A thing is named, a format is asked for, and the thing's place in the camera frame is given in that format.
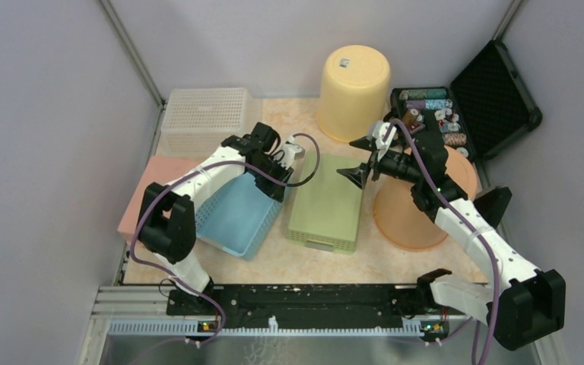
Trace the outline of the blue basket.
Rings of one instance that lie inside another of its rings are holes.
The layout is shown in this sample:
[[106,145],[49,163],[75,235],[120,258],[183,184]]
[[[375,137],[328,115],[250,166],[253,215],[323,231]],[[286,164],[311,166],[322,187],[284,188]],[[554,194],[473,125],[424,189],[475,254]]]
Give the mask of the blue basket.
[[195,214],[197,238],[232,256],[251,261],[272,228],[283,204],[243,174],[208,198]]

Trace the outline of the green plastic basket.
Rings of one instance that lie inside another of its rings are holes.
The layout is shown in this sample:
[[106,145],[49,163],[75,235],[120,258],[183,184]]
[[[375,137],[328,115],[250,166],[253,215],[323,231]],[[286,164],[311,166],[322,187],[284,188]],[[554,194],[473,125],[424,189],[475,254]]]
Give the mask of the green plastic basket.
[[298,246],[350,255],[357,246],[363,190],[338,173],[359,160],[322,153],[318,170],[294,190],[287,238]]

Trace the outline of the orange capybara bucket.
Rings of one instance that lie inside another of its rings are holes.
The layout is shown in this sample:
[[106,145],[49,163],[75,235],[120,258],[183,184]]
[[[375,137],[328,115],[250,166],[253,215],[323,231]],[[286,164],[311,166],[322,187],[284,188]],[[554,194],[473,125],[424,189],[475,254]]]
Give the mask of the orange capybara bucket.
[[[448,147],[446,172],[474,200],[478,176],[471,162],[456,149]],[[412,184],[384,176],[373,204],[373,216],[381,234],[403,249],[421,251],[439,245],[447,233],[418,210],[411,196]]]

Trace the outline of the yellow capybara bucket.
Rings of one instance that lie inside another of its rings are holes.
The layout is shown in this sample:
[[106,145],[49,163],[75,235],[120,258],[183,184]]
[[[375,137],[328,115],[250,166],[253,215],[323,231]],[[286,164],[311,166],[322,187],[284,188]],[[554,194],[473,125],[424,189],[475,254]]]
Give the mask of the yellow capybara bucket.
[[365,135],[382,118],[391,76],[389,61],[372,47],[336,49],[322,69],[317,111],[321,130],[345,142]]

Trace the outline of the white mesh plastic basket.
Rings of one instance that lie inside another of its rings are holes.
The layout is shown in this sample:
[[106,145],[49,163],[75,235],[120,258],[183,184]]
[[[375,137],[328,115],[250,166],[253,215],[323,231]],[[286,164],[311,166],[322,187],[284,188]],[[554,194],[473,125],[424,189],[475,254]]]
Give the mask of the white mesh plastic basket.
[[160,129],[160,151],[170,157],[207,157],[231,135],[262,120],[262,100],[244,87],[173,89]]

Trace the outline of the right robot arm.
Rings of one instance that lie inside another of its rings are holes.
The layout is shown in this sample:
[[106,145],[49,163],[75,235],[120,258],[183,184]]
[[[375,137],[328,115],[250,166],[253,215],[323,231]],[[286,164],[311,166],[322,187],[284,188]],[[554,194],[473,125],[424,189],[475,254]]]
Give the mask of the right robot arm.
[[515,251],[484,219],[468,194],[447,173],[449,152],[438,135],[406,139],[409,151],[391,150],[397,133],[378,132],[350,141],[369,151],[367,162],[340,169],[359,188],[384,175],[412,184],[414,205],[452,237],[485,273],[474,284],[447,270],[424,275],[415,293],[417,307],[436,313],[446,306],[487,326],[505,349],[514,351],[565,325],[566,282],[556,270],[542,271]]

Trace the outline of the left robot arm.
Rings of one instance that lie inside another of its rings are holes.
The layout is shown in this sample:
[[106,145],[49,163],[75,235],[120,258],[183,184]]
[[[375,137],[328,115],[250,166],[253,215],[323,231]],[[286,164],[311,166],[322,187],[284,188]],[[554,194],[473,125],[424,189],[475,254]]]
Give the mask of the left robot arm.
[[294,161],[304,149],[269,125],[231,135],[198,166],[171,182],[149,184],[141,199],[129,250],[142,244],[186,292],[195,314],[212,308],[210,275],[193,249],[203,240],[226,253],[253,259],[292,186]]

